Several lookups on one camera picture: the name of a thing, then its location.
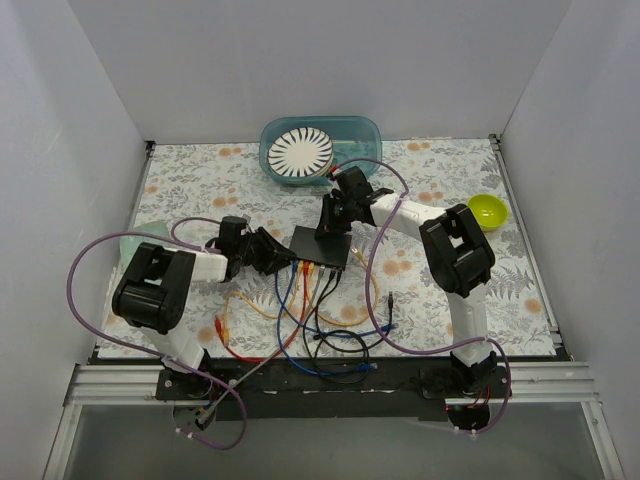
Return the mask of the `black network switch box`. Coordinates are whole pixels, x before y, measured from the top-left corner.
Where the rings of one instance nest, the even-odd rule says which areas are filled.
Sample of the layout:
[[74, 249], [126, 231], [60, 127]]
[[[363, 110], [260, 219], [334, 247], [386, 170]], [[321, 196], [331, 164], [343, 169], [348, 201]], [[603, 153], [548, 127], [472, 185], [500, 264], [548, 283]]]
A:
[[334, 237], [315, 238], [315, 230], [296, 226], [289, 249], [296, 259], [332, 269], [344, 270], [350, 252], [352, 237], [341, 234]]

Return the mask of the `yellow ethernet cable short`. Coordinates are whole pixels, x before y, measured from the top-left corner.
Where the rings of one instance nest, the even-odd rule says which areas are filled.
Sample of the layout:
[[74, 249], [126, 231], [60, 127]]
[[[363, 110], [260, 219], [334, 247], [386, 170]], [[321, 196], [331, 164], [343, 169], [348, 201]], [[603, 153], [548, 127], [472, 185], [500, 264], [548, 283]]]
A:
[[219, 316], [219, 337], [224, 346], [230, 346], [232, 340], [232, 327], [237, 323], [244, 325], [247, 322], [262, 319], [274, 321], [276, 315], [273, 312], [264, 311], [256, 302], [245, 293], [232, 290], [224, 298], [222, 313]]

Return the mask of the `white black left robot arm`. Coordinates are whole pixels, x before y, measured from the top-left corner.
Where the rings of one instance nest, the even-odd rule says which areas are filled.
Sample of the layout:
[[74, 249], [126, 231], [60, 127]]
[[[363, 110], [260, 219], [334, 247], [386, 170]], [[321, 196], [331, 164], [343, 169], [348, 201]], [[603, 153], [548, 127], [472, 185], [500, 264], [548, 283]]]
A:
[[213, 386], [200, 367], [205, 350], [181, 323], [191, 285], [224, 283], [244, 267], [271, 275], [292, 264], [295, 253], [264, 228], [248, 228], [246, 219], [225, 216], [211, 247], [172, 249], [143, 242], [132, 256], [112, 298], [112, 311], [139, 329], [169, 368], [181, 372], [178, 387], [193, 400]]

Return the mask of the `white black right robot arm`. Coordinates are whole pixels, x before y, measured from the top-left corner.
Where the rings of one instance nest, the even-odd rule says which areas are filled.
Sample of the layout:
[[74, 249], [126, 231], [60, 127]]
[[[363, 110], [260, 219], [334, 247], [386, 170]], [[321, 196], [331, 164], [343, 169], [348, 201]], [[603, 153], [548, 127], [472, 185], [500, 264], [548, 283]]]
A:
[[328, 178], [337, 187], [323, 197], [315, 238], [347, 233], [354, 222], [376, 227], [366, 282], [371, 279], [375, 256], [387, 230], [419, 240], [431, 276], [447, 297], [452, 345], [420, 351], [394, 343], [377, 324], [371, 301], [367, 300], [369, 317], [381, 339], [410, 355], [448, 352], [454, 389], [464, 397], [479, 395], [497, 367], [495, 347], [488, 338], [485, 305], [495, 255], [471, 209], [465, 204], [444, 209], [411, 201], [406, 181], [401, 182], [404, 191], [400, 194], [388, 188], [374, 189], [361, 169], [349, 162], [333, 167]]

